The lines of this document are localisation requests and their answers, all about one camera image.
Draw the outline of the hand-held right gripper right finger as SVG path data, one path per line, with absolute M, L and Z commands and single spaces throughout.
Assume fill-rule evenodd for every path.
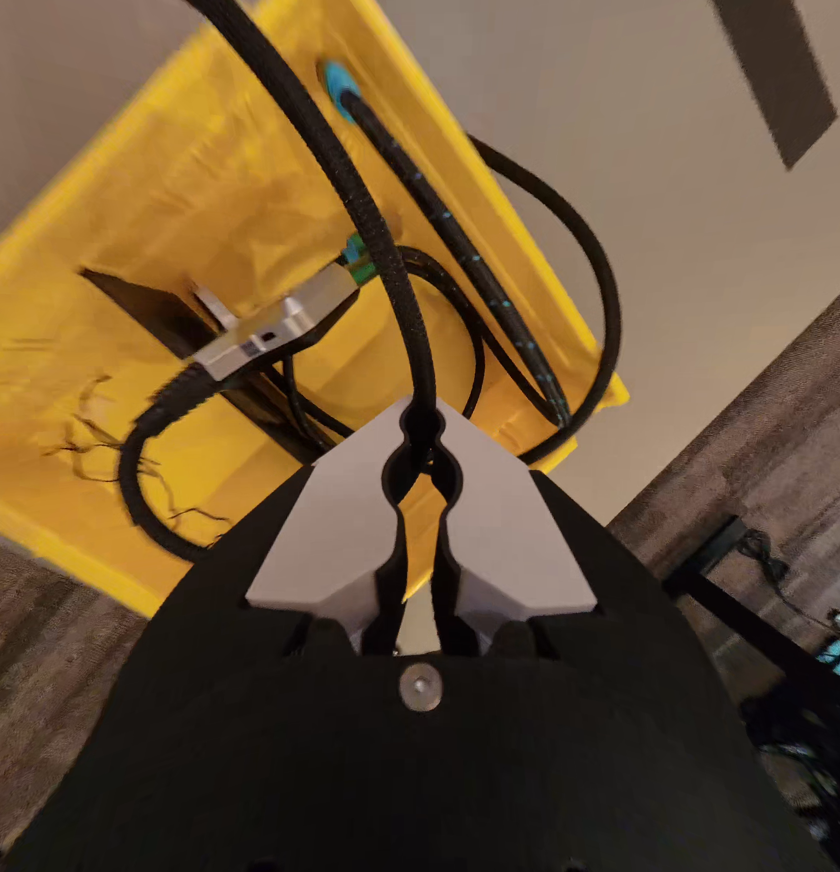
M 505 624 L 598 604 L 533 471 L 442 400 L 430 477 L 445 505 L 430 577 L 441 651 L 479 656 Z

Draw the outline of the black thread tangle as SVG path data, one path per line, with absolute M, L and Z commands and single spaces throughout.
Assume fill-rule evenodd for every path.
M 80 390 L 75 408 L 60 426 L 59 438 L 39 448 L 43 459 L 57 458 L 68 465 L 79 481 L 118 488 L 118 462 L 124 438 L 112 434 L 99 420 L 100 413 L 114 403 L 101 392 L 112 381 L 111 375 L 98 372 Z M 163 474 L 162 465 L 150 456 L 142 455 L 139 466 L 143 486 L 152 486 L 157 497 L 149 497 L 154 511 L 161 516 L 171 532 L 181 533 L 190 520 L 216 529 L 209 539 L 216 541 L 232 525 L 230 518 L 216 515 L 199 506 L 182 506 Z

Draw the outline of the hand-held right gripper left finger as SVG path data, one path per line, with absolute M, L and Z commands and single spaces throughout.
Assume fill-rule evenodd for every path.
M 408 581 L 400 504 L 419 477 L 403 427 L 410 404 L 397 401 L 313 465 L 249 605 L 332 619 L 357 652 L 394 653 Z

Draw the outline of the yellow plastic bin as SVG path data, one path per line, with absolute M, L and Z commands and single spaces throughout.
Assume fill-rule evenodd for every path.
M 504 335 L 403 186 L 334 108 L 316 67 L 350 69 L 365 100 L 495 272 L 576 410 L 600 347 L 496 179 L 375 2 L 264 2 L 259 27 L 292 67 L 401 244 L 458 280 Z M 189 300 L 195 282 L 238 315 L 338 256 L 350 221 L 262 85 L 204 28 L 0 240 L 0 534 L 152 616 L 188 565 L 133 527 L 111 486 L 40 457 L 98 372 L 124 438 L 184 366 L 79 275 L 90 268 Z

